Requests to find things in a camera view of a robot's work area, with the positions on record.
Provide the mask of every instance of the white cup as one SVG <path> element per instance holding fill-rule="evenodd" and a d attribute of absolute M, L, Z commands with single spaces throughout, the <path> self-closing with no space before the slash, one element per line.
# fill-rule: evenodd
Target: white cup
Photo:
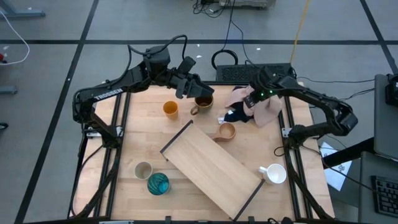
<path fill-rule="evenodd" d="M 259 172 L 268 184 L 281 184 L 286 180 L 286 170 L 279 164 L 271 164 L 268 168 L 260 167 Z"/>
<path fill-rule="evenodd" d="M 140 180 L 146 180 L 152 175 L 152 165 L 149 162 L 140 162 L 134 169 L 136 177 Z"/>

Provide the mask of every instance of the yellow cable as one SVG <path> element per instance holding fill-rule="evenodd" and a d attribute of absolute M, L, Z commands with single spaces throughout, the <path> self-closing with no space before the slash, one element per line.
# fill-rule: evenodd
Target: yellow cable
<path fill-rule="evenodd" d="M 297 31 L 297 34 L 296 34 L 296 39 L 294 40 L 292 56 L 290 56 L 290 63 L 293 62 L 294 53 L 296 51 L 297 40 L 299 39 L 300 30 L 301 30 L 301 27 L 303 26 L 305 16 L 307 15 L 308 5 L 310 4 L 310 1 L 311 0 L 307 0 L 307 3 L 305 4 L 303 15 L 301 16 L 301 21 L 300 21 L 300 25 L 298 27 L 298 31 Z"/>

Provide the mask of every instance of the white cable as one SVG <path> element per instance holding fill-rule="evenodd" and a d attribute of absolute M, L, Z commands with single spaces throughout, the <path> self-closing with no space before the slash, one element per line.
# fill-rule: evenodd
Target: white cable
<path fill-rule="evenodd" d="M 14 65 L 14 64 L 17 64 L 17 63 L 21 63 L 21 62 L 23 62 L 24 60 L 26 60 L 27 56 L 29 55 L 29 52 L 30 52 L 29 45 L 27 45 L 26 41 L 18 34 L 17 31 L 14 30 L 14 28 L 12 27 L 12 25 L 11 25 L 10 22 L 8 21 L 7 17 L 2 13 L 2 11 L 0 11 L 0 13 L 1 13 L 2 16 L 6 19 L 8 25 L 10 26 L 10 28 L 12 29 L 12 31 L 14 31 L 15 34 L 17 34 L 17 36 L 23 41 L 23 43 L 26 44 L 26 47 L 27 47 L 27 53 L 26 53 L 26 56 L 24 57 L 24 59 L 22 59 L 22 60 L 20 60 L 20 61 L 18 61 L 18 62 L 9 62 L 9 63 L 5 63 L 5 64 L 0 63 L 0 66 Z"/>

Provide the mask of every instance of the wooden cutting board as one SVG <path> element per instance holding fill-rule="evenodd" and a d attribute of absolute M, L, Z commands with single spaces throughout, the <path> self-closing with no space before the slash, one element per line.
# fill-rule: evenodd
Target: wooden cutting board
<path fill-rule="evenodd" d="M 160 152 L 233 220 L 264 183 L 192 120 Z"/>

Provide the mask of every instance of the pink cloth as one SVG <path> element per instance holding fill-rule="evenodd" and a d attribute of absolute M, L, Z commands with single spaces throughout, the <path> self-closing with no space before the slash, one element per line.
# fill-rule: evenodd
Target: pink cloth
<path fill-rule="evenodd" d="M 254 105 L 254 121 L 257 127 L 261 128 L 278 117 L 282 109 L 282 101 L 277 95 L 272 96 Z"/>
<path fill-rule="evenodd" d="M 232 91 L 225 102 L 225 107 L 227 108 L 236 102 L 242 102 L 243 98 L 248 96 L 253 91 L 254 89 L 251 86 Z M 254 116 L 254 121 L 259 128 L 275 119 L 281 109 L 282 101 L 277 95 L 256 103 L 256 105 L 254 105 L 252 108 L 248 108 L 245 103 L 243 104 L 244 113 L 247 116 Z"/>

